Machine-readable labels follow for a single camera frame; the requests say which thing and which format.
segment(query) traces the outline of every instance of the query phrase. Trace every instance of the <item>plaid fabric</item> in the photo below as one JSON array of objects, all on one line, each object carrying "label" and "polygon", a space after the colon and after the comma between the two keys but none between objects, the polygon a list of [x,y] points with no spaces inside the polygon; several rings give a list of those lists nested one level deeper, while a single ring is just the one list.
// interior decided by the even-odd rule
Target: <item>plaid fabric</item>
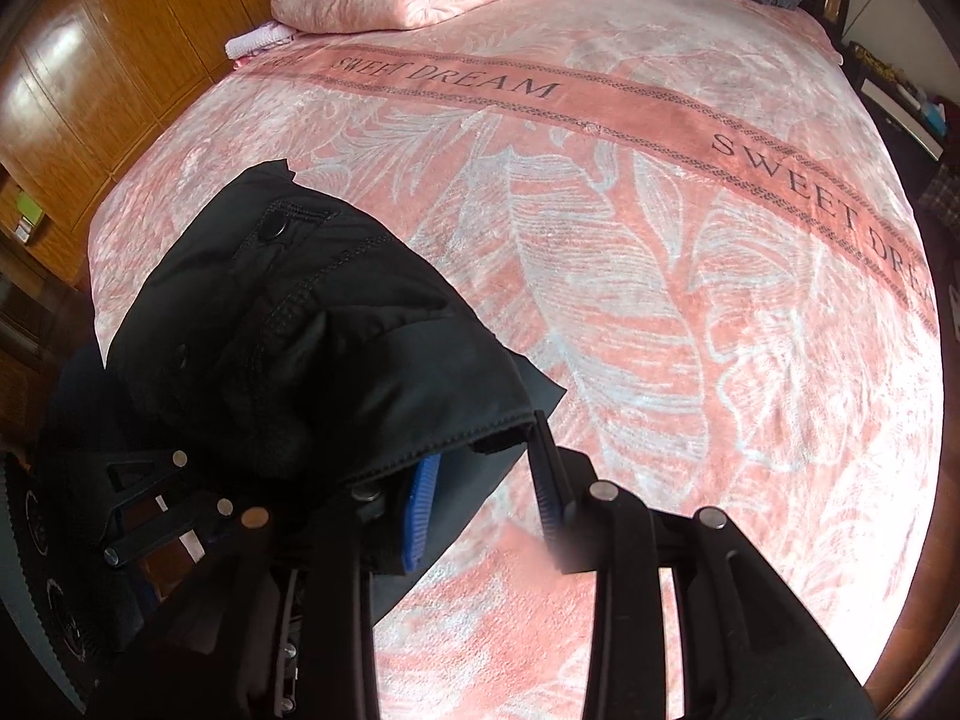
[{"label": "plaid fabric", "polygon": [[939,218],[960,241],[960,169],[940,165],[917,205]]}]

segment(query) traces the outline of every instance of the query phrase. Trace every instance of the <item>green object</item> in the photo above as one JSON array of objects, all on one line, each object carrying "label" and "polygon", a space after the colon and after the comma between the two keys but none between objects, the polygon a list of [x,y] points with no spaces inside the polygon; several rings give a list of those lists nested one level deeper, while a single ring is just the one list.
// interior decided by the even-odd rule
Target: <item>green object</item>
[{"label": "green object", "polygon": [[43,209],[25,191],[16,196],[16,210],[35,227],[43,220]]}]

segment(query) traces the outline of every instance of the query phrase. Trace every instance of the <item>wooden cabinet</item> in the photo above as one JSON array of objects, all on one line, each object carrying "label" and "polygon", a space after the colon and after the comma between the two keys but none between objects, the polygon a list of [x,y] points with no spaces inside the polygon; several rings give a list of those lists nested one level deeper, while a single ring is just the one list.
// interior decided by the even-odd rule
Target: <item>wooden cabinet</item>
[{"label": "wooden cabinet", "polygon": [[[0,64],[0,163],[48,218],[28,250],[68,283],[117,180],[229,71],[270,0],[44,0]],[[0,203],[0,225],[18,214]]]}]

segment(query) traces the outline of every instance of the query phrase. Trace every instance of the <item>red stripe on bedspread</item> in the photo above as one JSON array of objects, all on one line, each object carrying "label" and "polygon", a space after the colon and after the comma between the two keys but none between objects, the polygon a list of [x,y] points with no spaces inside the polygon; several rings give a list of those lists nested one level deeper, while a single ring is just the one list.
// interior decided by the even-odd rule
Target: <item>red stripe on bedspread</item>
[{"label": "red stripe on bedspread", "polygon": [[808,229],[870,272],[936,333],[915,236],[808,154],[686,95],[615,76],[514,59],[350,44],[268,57],[251,74],[462,108],[496,108],[622,143],[719,181]]}]

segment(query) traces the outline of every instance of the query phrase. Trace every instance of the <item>cable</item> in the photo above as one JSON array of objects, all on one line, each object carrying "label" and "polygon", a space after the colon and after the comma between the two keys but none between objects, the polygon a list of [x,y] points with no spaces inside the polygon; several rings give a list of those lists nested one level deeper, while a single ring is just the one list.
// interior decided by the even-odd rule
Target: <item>cable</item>
[{"label": "cable", "polygon": [[853,29],[853,25],[856,23],[856,20],[859,19],[859,18],[863,15],[863,11],[865,11],[865,10],[867,9],[867,6],[868,6],[871,2],[873,2],[873,1],[874,1],[874,0],[867,0],[866,2],[864,2],[863,7],[861,7],[861,9],[859,9],[859,10],[856,12],[856,15],[853,17],[853,20],[851,21],[851,23],[849,23],[849,24],[847,25],[847,28],[843,30],[843,34],[840,36],[840,40],[844,40],[844,39],[847,37],[847,33],[848,33],[851,29]]}]

